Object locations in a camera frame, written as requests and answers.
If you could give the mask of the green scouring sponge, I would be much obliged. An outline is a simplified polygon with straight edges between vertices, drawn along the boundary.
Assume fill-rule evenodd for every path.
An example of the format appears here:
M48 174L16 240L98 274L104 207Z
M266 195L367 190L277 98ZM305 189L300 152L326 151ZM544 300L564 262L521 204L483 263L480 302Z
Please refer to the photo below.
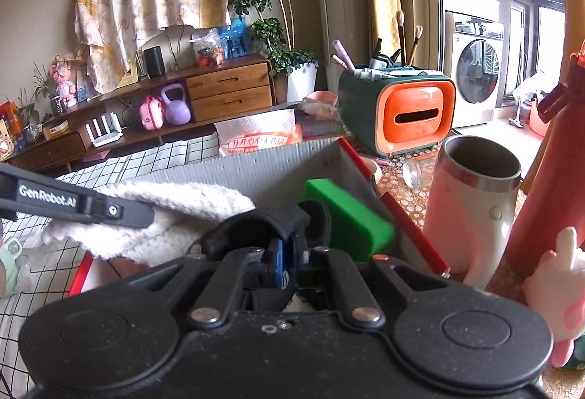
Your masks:
M345 251L354 262L366 262L372 255L384 254L396 246L394 224L330 179L308 180L301 200L319 201L326 206L331 218L329 246Z

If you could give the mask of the black fabric pouch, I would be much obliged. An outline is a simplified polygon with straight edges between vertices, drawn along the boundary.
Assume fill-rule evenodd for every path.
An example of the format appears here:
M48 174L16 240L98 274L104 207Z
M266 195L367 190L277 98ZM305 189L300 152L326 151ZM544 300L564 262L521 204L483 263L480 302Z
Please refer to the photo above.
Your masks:
M243 307L282 311L294 297L312 248L327 247L331 216L321 201L305 200L285 208L254 209L223 221L200 240L201 251L219 262L230 251L260 248L259 262L244 280Z

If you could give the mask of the white knitted cloth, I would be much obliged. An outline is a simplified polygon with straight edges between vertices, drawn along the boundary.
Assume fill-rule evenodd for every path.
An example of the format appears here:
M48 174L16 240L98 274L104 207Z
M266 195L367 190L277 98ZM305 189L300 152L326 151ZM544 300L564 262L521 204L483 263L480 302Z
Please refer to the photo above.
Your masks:
M51 220L39 234L43 244L74 241L96 258L127 258L156 266L180 258L221 222L255 209L235 189L216 184L131 180L102 186L99 192L143 202L154 211L145 229Z

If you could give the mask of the green ceramic mug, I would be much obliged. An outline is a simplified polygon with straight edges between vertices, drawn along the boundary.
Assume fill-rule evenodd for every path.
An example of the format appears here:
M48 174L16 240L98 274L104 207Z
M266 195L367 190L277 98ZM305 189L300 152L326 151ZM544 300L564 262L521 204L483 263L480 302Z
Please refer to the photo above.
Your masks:
M1 297L6 298L15 292L19 267L16 260L22 254L23 246L15 237L8 238L1 247Z

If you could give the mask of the white checkered tablecloth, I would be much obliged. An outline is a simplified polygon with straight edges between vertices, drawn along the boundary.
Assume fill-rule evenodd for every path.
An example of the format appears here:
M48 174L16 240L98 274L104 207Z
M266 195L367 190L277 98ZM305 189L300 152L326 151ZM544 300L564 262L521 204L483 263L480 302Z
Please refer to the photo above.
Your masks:
M193 129L184 136L167 137L163 144L139 143L135 149L114 149L100 163L78 163L71 172L53 171L59 180L96 189L150 174L154 171L201 163L218 156L218 136L213 128ZM72 241L52 244L32 259L18 259L17 291L1 300L1 396L20 398L33 386L19 356L18 335L22 323L35 310L71 291L84 249Z

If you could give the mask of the white wifi router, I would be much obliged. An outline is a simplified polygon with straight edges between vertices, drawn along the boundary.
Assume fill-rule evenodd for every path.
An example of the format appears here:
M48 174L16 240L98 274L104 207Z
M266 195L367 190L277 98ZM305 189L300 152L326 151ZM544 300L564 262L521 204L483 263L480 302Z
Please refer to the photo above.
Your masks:
M115 112L104 113L84 126L91 145L95 148L115 143L123 136L123 130Z

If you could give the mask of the pink doll figure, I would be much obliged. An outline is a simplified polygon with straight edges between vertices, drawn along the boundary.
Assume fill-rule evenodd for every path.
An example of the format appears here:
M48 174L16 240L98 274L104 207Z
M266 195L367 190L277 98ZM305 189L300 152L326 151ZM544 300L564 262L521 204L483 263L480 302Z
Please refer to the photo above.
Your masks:
M76 100L76 84L73 81L74 71L72 63L61 56L56 56L50 65L50 78L54 82L57 95L60 96L61 105L64 108L74 106Z

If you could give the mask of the clear glass jar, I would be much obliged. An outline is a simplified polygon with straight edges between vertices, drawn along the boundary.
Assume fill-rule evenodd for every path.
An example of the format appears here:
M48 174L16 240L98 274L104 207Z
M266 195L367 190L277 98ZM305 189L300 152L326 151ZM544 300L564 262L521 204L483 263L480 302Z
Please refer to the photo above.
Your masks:
M423 175L419 162L416 160L406 160L403 163L403 180L405 185L411 190L417 190L422 186Z

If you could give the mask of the red white storage box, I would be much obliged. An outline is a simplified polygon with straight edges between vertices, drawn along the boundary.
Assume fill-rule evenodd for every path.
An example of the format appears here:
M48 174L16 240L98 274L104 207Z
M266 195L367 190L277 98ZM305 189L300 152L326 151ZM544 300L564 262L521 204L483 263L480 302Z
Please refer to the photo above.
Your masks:
M397 245L390 252L392 255L417 269L449 275L450 267L408 216L404 205L390 192L377 189L373 174L343 138L217 157L139 177L152 182L194 181L222 185L248 196L258 208L297 203L305 181L314 178L331 179L379 216L394 223Z

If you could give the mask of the pink small bag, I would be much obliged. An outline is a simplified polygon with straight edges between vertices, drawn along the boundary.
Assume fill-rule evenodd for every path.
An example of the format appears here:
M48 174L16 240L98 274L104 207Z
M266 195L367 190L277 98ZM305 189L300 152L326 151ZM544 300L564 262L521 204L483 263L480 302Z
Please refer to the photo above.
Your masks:
M156 131L163 127L163 102L160 98L148 95L139 109L142 126L147 131Z

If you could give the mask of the white steel tumbler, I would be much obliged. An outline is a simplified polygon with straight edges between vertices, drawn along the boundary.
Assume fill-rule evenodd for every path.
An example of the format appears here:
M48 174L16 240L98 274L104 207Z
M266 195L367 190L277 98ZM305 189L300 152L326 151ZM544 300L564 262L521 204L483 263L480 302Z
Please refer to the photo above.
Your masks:
M463 282L485 288L507 248L521 163L507 148L476 136L442 144L433 170L423 234Z

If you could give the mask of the black cylindrical speaker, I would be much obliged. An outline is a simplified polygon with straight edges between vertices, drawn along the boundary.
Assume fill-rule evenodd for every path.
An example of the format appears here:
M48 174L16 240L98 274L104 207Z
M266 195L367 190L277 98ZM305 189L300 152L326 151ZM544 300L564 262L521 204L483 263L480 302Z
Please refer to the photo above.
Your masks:
M166 73L163 52L160 46L144 50L143 56L149 78L160 77Z

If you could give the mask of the green orange desk organizer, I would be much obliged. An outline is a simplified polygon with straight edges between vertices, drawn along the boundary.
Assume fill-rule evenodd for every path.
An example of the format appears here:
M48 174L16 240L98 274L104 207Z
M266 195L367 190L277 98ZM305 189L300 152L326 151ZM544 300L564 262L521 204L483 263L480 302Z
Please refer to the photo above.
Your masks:
M337 95L341 122L380 156L432 147L452 128L455 84L434 69L345 71Z

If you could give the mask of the wooden tv cabinet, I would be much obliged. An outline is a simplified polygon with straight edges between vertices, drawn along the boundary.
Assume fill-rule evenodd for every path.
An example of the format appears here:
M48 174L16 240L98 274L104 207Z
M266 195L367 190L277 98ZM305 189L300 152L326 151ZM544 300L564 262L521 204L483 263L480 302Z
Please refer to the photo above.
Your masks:
M266 58L252 54L123 86L50 119L47 139L8 163L31 171L69 167L103 151L265 112L276 104L270 71Z

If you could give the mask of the white washing machine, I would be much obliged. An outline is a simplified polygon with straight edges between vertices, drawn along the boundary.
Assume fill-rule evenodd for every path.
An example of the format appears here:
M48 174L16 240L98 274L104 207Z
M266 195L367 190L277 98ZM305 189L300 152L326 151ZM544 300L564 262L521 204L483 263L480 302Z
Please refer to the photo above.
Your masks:
M444 72L455 84L452 127L493 119L504 48L504 25L452 11L445 13Z

